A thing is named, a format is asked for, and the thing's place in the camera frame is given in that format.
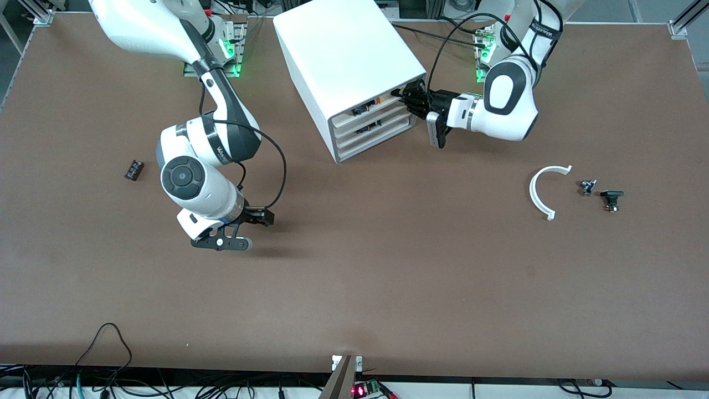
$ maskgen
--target brown tabletop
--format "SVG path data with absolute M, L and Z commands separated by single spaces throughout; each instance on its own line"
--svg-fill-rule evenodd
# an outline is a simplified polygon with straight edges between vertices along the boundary
M 524 142 L 456 130 L 441 151 L 419 123 L 336 165 L 266 20 L 233 84 L 289 178 L 276 224 L 243 227 L 255 247 L 235 253 L 192 248 L 158 179 L 157 137 L 197 114 L 197 80 L 58 15 L 0 115 L 0 361 L 73 364 L 112 321 L 136 366 L 327 371 L 344 352 L 377 373 L 709 379 L 709 106 L 687 44 L 565 31 Z M 440 41 L 401 35 L 429 67 Z M 433 88 L 479 92 L 473 76 L 450 45 Z M 553 222 L 527 192 L 547 165 L 574 166 L 538 182 Z M 276 151 L 246 166 L 246 197 L 270 201 Z M 619 212 L 579 195 L 589 178 L 625 191 Z M 87 363 L 125 361 L 100 342 Z

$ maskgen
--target white c-shaped object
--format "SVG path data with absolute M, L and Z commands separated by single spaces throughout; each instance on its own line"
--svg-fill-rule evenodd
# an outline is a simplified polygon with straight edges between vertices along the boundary
M 542 202 L 542 200 L 539 199 L 539 195 L 537 195 L 537 178 L 544 172 L 556 172 L 561 173 L 562 175 L 566 175 L 567 173 L 571 172 L 571 165 L 569 165 L 568 168 L 556 165 L 541 168 L 539 169 L 539 172 L 537 172 L 537 174 L 532 177 L 532 181 L 530 182 L 530 197 L 532 198 L 532 202 L 534 202 L 534 205 L 540 211 L 547 214 L 547 220 L 554 220 L 556 212 L 553 209 L 549 208 L 547 205 L 544 205 L 544 202 Z

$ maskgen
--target robotic arm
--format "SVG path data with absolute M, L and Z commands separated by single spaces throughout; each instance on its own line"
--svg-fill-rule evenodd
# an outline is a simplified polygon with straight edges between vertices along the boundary
M 218 16 L 207 18 L 197 0 L 91 0 L 90 4 L 116 45 L 190 64 L 213 97 L 215 111 L 162 131 L 155 150 L 162 188 L 183 208 L 177 220 L 193 246 L 250 249 L 250 239 L 235 233 L 226 236 L 223 227 L 236 232 L 241 223 L 269 226 L 274 215 L 268 209 L 249 207 L 241 187 L 217 171 L 252 158 L 262 139 L 258 123 L 224 73 L 224 63 L 233 56 L 225 48 L 226 22 Z
M 501 23 L 478 30 L 478 69 L 485 76 L 484 95 L 447 90 L 428 92 L 419 81 L 393 95 L 425 119 L 432 146 L 443 148 L 453 128 L 480 131 L 509 141 L 524 140 L 537 120 L 532 88 L 554 50 L 563 25 L 584 0 L 515 0 L 508 25 L 524 38 L 519 46 Z

